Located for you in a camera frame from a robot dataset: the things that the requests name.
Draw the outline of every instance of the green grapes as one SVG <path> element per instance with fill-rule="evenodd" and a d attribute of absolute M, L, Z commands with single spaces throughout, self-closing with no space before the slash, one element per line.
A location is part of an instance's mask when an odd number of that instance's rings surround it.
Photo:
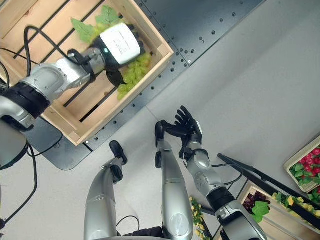
<path fill-rule="evenodd" d="M 130 92 L 130 90 L 132 90 L 148 73 L 151 58 L 151 54 L 146 52 L 128 65 L 128 69 L 123 74 L 123 81 L 126 84 L 121 84 L 118 87 L 117 98 L 119 101 L 123 99 L 125 95 Z"/>

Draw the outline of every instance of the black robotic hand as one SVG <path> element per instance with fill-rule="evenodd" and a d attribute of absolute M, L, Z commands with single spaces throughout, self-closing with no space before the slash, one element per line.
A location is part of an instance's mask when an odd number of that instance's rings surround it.
<path fill-rule="evenodd" d="M 202 144 L 202 131 L 198 122 L 184 106 L 181 106 L 181 110 L 178 109 L 175 115 L 177 121 L 174 122 L 174 125 L 165 120 L 161 121 L 164 130 L 172 136 L 181 138 L 182 148 L 187 147 L 190 141 Z"/>

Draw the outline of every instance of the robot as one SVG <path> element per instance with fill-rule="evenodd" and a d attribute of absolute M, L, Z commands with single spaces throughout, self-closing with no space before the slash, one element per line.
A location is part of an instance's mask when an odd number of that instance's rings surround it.
<path fill-rule="evenodd" d="M 43 63 L 30 75 L 0 96 L 0 170 L 12 167 L 27 152 L 29 143 L 21 132 L 33 128 L 35 120 L 64 91 L 91 83 L 103 70 L 119 77 L 118 69 L 144 52 L 134 28 L 120 23 L 103 32 L 85 52 L 72 49 L 68 58 Z M 120 81 L 111 81 L 115 85 Z M 186 184 L 165 133 L 181 138 L 179 157 L 192 175 L 197 189 L 206 197 L 223 226 L 224 240 L 266 240 L 267 237 L 245 208 L 226 189 L 211 166 L 208 152 L 202 148 L 202 130 L 189 111 L 182 106 L 170 124 L 155 125 L 155 167 L 162 169 L 161 238 L 118 236 L 114 184 L 123 179 L 122 167 L 128 162 L 120 144 L 110 143 L 114 159 L 106 163 L 95 177 L 86 200 L 84 239 L 171 239 L 190 240 L 193 216 Z"/>

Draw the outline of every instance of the black cable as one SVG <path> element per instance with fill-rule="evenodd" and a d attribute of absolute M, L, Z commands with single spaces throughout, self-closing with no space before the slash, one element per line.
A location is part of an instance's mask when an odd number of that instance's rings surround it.
<path fill-rule="evenodd" d="M 74 61 L 73 59 L 71 59 L 70 57 L 68 57 L 61 49 L 58 45 L 55 44 L 54 41 L 51 40 L 51 38 L 45 34 L 42 30 L 40 30 L 39 28 L 35 27 L 35 26 L 27 26 L 24 29 L 24 33 L 23 33 L 23 40 L 24 40 L 24 48 L 25 48 L 25 54 L 26 54 L 26 66 L 27 66 L 27 71 L 26 71 L 26 76 L 29 77 L 31 74 L 31 57 L 30 57 L 30 49 L 29 49 L 29 38 L 28 38 L 28 32 L 29 30 L 35 30 L 37 33 L 41 34 L 61 55 L 63 55 L 66 59 L 68 59 L 70 62 L 72 62 L 73 64 L 76 65 L 85 65 L 90 61 L 89 57 L 86 57 L 83 61 Z"/>
<path fill-rule="evenodd" d="M 235 180 L 224 183 L 224 185 L 226 185 L 226 186 L 228 186 L 230 184 L 234 184 L 235 182 L 239 181 L 240 178 L 244 175 L 244 171 L 242 170 L 242 168 L 234 163 L 223 163 L 223 164 L 211 165 L 211 167 L 213 167 L 213 168 L 219 168 L 219 167 L 225 167 L 225 166 L 234 166 L 235 168 L 237 168 L 240 171 L 240 175 Z"/>
<path fill-rule="evenodd" d="M 21 54 L 18 54 L 18 53 L 14 52 L 14 51 L 11 51 L 10 49 L 4 48 L 4 47 L 0 47 L 0 50 L 7 51 L 7 52 L 9 52 L 9 53 L 15 54 L 15 55 L 17 55 L 17 56 L 25 59 L 25 60 L 28 60 L 25 56 L 23 56 L 23 55 L 21 55 Z M 31 61 L 33 64 L 39 65 L 39 63 L 37 63 L 37 62 L 35 62 L 35 61 L 32 61 L 32 60 L 30 60 L 30 61 Z"/>
<path fill-rule="evenodd" d="M 135 219 L 136 219 L 136 221 L 138 222 L 138 230 L 137 230 L 137 231 L 139 231 L 139 230 L 140 230 L 140 221 L 139 221 L 139 219 L 138 219 L 136 216 L 133 216 L 133 215 L 125 216 L 124 218 L 122 218 L 122 219 L 116 224 L 116 226 L 118 226 L 123 220 L 125 220 L 125 219 L 127 219 L 127 218 L 135 218 Z"/>
<path fill-rule="evenodd" d="M 3 68 L 4 73 L 5 73 L 6 88 L 9 89 L 10 88 L 10 76 L 9 76 L 8 70 L 6 69 L 6 66 L 1 61 L 0 61 L 0 66 Z"/>
<path fill-rule="evenodd" d="M 41 151 L 41 152 L 39 152 L 38 154 L 36 154 L 36 155 L 34 155 L 34 156 L 35 156 L 35 157 L 38 157 L 38 156 L 40 156 L 40 155 L 48 152 L 50 149 L 52 149 L 55 145 L 57 145 L 57 144 L 61 141 L 61 139 L 63 138 L 63 136 L 64 136 L 64 135 L 61 133 L 61 137 L 59 138 L 58 141 L 56 141 L 54 144 L 52 144 L 52 146 L 50 146 L 50 147 L 47 148 L 46 150 Z M 32 157 L 32 155 L 31 155 L 28 151 L 26 152 L 26 154 L 28 154 L 29 157 Z"/>
<path fill-rule="evenodd" d="M 24 203 L 22 203 L 21 206 L 14 213 L 12 213 L 10 217 L 8 217 L 4 221 L 5 224 L 7 224 L 29 202 L 29 200 L 35 194 L 37 187 L 38 187 L 37 162 L 36 162 L 35 152 L 29 143 L 28 143 L 28 146 L 30 148 L 31 156 L 32 156 L 32 160 L 33 160 L 34 188 L 33 188 L 33 191 L 31 192 L 31 194 L 29 195 L 29 197 L 24 201 Z"/>

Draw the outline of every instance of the red strawberry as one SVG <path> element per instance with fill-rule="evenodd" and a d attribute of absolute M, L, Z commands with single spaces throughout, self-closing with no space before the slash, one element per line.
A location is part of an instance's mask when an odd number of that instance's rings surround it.
<path fill-rule="evenodd" d="M 315 148 L 315 149 L 313 149 L 312 150 L 312 152 L 311 152 L 313 155 L 320 155 L 320 148 Z"/>
<path fill-rule="evenodd" d="M 307 160 L 305 160 L 305 163 L 308 165 L 312 165 L 314 164 L 314 160 L 312 158 L 308 158 Z"/>
<path fill-rule="evenodd" d="M 302 158 L 302 159 L 299 161 L 299 163 L 301 163 L 301 164 L 305 164 L 305 163 L 306 163 L 305 158 Z"/>
<path fill-rule="evenodd" d="M 307 172 L 311 172 L 312 168 L 310 165 L 304 165 L 304 170 L 306 170 Z"/>
<path fill-rule="evenodd" d="M 308 155 L 304 157 L 305 160 L 312 159 L 312 153 L 310 152 Z"/>
<path fill-rule="evenodd" d="M 320 167 L 315 167 L 315 168 L 313 169 L 313 172 L 314 172 L 315 174 L 320 174 Z"/>
<path fill-rule="evenodd" d="M 314 164 L 320 164 L 320 158 L 319 158 L 319 157 L 315 157 L 315 158 L 313 159 L 313 163 L 314 163 Z"/>

